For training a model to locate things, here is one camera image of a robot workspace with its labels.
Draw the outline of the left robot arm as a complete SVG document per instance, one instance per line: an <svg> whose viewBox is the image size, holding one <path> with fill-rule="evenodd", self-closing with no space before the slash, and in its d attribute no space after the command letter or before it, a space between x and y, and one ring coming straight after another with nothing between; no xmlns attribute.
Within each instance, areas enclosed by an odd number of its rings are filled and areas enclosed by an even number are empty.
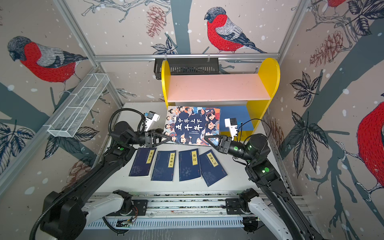
<svg viewBox="0 0 384 240"><path fill-rule="evenodd" d="M86 202L109 177L131 160L136 151L134 146L153 148L171 140L171 137L163 135L161 129L146 132L144 128L144 120L140 120L137 131L125 121L109 124L112 142L101 162L70 188L60 193L51 192L45 198L42 214L33 225L29 238L34 240L37 230L41 230L58 240L76 239L91 217L90 212L83 210Z"/></svg>

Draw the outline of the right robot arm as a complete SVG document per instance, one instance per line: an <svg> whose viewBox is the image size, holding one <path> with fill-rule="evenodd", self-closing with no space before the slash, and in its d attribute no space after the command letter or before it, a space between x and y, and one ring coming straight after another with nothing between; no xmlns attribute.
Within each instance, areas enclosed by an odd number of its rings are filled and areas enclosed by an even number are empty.
<svg viewBox="0 0 384 240"><path fill-rule="evenodd" d="M236 142L225 135L205 136L205 140L219 153L241 159L249 180L275 207L272 211L254 189L247 189L239 196L243 212L261 219L278 240L323 239L292 199L281 176L268 160L271 150L267 136L251 135L246 143Z"/></svg>

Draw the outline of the large illustrated box book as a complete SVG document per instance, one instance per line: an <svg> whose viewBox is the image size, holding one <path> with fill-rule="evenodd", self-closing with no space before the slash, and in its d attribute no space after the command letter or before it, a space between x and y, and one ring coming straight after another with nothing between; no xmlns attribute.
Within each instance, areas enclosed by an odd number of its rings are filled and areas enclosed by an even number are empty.
<svg viewBox="0 0 384 240"><path fill-rule="evenodd" d="M175 132L175 144L207 146L205 135L220 134L220 108L169 106L164 132Z"/></svg>

